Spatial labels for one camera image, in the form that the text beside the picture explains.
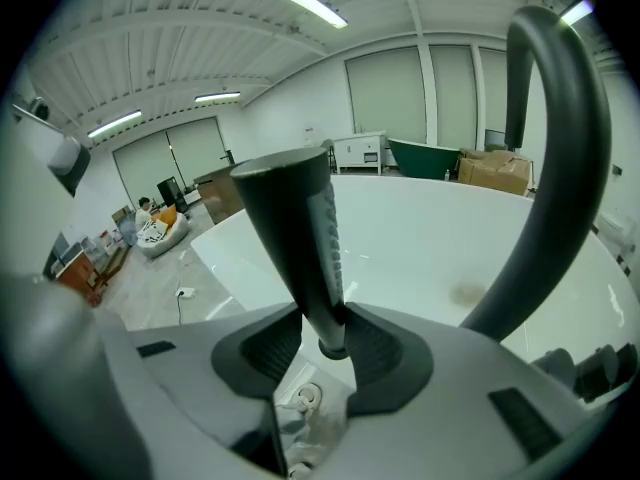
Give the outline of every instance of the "green bathtub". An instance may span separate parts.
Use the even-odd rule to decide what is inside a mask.
[[[459,149],[391,138],[388,140],[398,169],[409,178],[443,180],[447,170],[452,172],[455,169],[460,156]]]

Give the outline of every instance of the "person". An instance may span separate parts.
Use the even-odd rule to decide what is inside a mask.
[[[136,232],[139,233],[144,225],[151,220],[151,214],[149,208],[151,207],[151,201],[148,197],[141,197],[138,201],[138,211],[136,212]]]

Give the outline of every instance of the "fluorescent ceiling light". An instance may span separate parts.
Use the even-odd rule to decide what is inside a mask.
[[[292,2],[301,5],[308,11],[311,11],[316,16],[320,16],[323,20],[328,21],[336,28],[343,28],[347,26],[347,22],[338,16],[335,12],[329,9],[319,0],[291,0]]]
[[[562,15],[562,21],[569,25],[573,25],[576,21],[581,20],[587,14],[591,14],[593,12],[593,5],[589,2],[589,0],[583,0],[582,2],[577,3],[567,12]]]
[[[93,139],[96,135],[99,135],[102,132],[106,132],[107,130],[110,130],[114,126],[118,126],[119,124],[125,123],[131,119],[140,117],[141,115],[142,115],[142,112],[140,112],[139,110],[136,110],[135,112],[131,112],[131,114],[127,114],[126,116],[119,117],[115,121],[111,121],[110,123],[107,123],[104,126],[101,126],[100,128],[96,128],[92,132],[89,132],[87,134],[87,137],[89,137],[90,139]]]
[[[219,94],[205,94],[204,96],[197,96],[194,101],[196,103],[200,103],[202,101],[225,100],[229,98],[237,98],[238,96],[240,96],[239,92],[221,92]]]

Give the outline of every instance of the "floor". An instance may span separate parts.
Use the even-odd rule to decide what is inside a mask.
[[[196,289],[194,298],[180,300],[182,323],[243,311],[191,248],[191,241],[213,226],[206,208],[196,203],[189,214],[191,231],[184,240],[155,259],[133,247],[109,282],[99,308],[120,315],[128,330],[177,325],[178,287]]]

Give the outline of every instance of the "cushion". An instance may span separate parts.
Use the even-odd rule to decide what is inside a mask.
[[[166,210],[161,211],[158,214],[158,219],[164,222],[167,226],[171,227],[175,224],[176,219],[178,218],[178,212],[176,211],[176,205],[172,204]]]

